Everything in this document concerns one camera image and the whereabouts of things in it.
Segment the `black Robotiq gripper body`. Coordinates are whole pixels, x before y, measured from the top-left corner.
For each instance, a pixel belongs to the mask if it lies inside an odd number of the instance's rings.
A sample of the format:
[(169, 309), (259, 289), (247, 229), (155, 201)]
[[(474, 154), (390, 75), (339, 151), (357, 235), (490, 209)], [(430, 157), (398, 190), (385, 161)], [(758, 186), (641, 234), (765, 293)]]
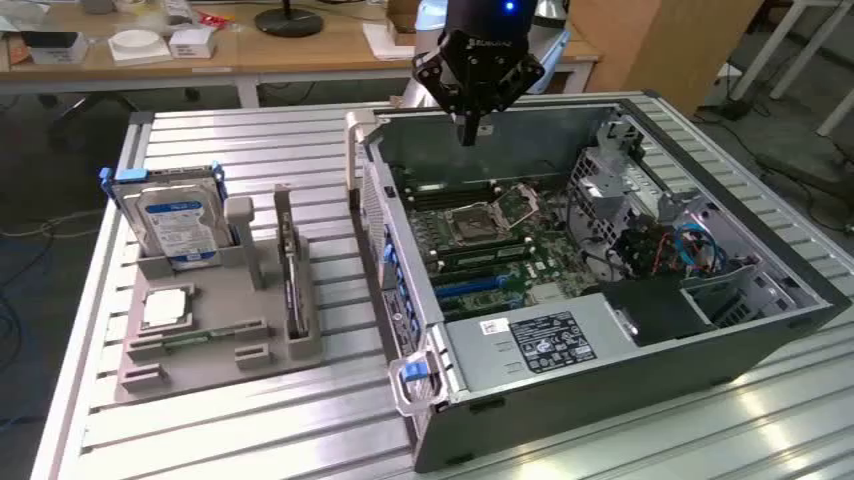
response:
[(469, 69), (475, 58), (530, 52), (534, 1), (451, 1), (438, 48), (463, 89), (469, 109)]

